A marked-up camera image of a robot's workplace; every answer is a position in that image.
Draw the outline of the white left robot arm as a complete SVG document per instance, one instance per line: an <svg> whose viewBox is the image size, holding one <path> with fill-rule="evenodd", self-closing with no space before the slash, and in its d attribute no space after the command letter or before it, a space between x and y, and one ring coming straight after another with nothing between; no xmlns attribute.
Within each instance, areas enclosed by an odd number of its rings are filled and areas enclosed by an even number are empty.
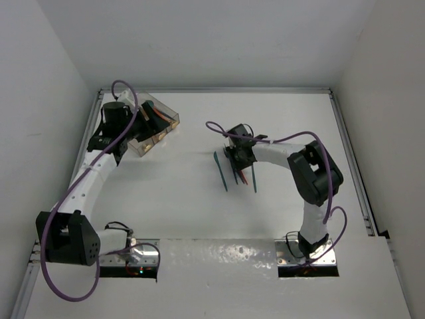
<svg viewBox="0 0 425 319"><path fill-rule="evenodd" d="M103 104L71 192L56 214L42 211L37 216L37 233L46 241L47 262L91 266L99 256L129 246L130 227L117 222L99 230L92 226L96 200L128 150L144 156L179 122L178 113L148 93L134 97L125 90L116 100Z"/></svg>

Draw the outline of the orange plastic knife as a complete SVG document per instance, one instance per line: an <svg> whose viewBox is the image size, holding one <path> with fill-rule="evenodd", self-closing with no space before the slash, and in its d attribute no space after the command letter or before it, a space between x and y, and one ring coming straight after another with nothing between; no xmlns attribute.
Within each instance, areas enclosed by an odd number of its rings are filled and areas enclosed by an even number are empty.
<svg viewBox="0 0 425 319"><path fill-rule="evenodd" d="M239 174L240 179L242 180L243 184L244 184L244 185L248 185L248 180L247 180L247 178L246 178L246 176L245 176L244 172L243 172L242 170L240 170L240 171L238 172L238 174Z"/></svg>

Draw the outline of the teal plastic knife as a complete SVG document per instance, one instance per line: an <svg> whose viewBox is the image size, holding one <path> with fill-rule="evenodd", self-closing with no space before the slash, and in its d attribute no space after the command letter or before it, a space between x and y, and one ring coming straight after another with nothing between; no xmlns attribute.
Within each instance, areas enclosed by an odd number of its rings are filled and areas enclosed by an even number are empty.
<svg viewBox="0 0 425 319"><path fill-rule="evenodd" d="M216 166L218 168L218 171L219 171L220 178L222 180L222 184L224 186L224 189L225 189L226 192L228 192L228 186L226 184L226 179L225 179L224 174L222 172L222 168L221 168L220 161L219 161L219 158L218 158L218 154L217 154L216 151L213 152L213 158L214 158L214 161L215 161Z"/></svg>
<svg viewBox="0 0 425 319"><path fill-rule="evenodd" d="M253 183L254 192L257 193L258 188L256 183L256 174L255 174L254 164L252 164L251 171L252 171L252 183Z"/></svg>

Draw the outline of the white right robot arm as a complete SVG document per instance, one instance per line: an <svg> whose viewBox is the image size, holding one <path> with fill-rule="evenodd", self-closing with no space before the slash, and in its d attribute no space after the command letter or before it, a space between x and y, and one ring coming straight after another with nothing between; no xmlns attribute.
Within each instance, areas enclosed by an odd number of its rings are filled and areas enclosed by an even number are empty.
<svg viewBox="0 0 425 319"><path fill-rule="evenodd" d="M265 142L266 136L253 136L244 124L226 131L225 136L229 144L224 147L224 155L230 162L234 178L242 183L248 183L243 170L256 162L290 170L304 201L298 247L303 257L310 257L328 240L331 198L343 183L343 174L332 157L317 140L306 145Z"/></svg>

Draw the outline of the orange plastic spoon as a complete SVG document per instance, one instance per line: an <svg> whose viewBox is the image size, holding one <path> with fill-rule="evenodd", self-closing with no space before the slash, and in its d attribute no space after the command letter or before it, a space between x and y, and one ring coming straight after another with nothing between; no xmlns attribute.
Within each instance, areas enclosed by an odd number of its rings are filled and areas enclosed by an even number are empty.
<svg viewBox="0 0 425 319"><path fill-rule="evenodd" d="M169 123L172 123L173 122L173 119L172 118L170 118L166 113L163 113L162 111L160 111L159 109L157 109L154 104L151 106L151 108L157 114L157 116L159 116L161 119L163 119L163 120L165 120L165 121L167 121Z"/></svg>

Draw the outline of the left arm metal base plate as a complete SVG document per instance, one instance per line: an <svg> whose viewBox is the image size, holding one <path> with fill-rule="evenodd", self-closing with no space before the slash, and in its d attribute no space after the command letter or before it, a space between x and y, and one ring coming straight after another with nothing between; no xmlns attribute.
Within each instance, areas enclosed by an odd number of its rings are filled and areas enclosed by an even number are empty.
<svg viewBox="0 0 425 319"><path fill-rule="evenodd" d="M101 266L158 266L159 239L132 239L129 247L100 256Z"/></svg>

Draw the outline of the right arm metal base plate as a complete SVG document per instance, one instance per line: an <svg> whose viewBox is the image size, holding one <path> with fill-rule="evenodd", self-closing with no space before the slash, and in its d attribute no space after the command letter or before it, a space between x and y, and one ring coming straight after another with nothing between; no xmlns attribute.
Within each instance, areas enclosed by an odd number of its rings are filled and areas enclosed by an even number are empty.
<svg viewBox="0 0 425 319"><path fill-rule="evenodd" d="M306 258L298 247L297 239L276 239L274 241L276 259L279 266L298 266L313 260L312 266L337 266L337 258L333 248L333 241L328 240Z"/></svg>

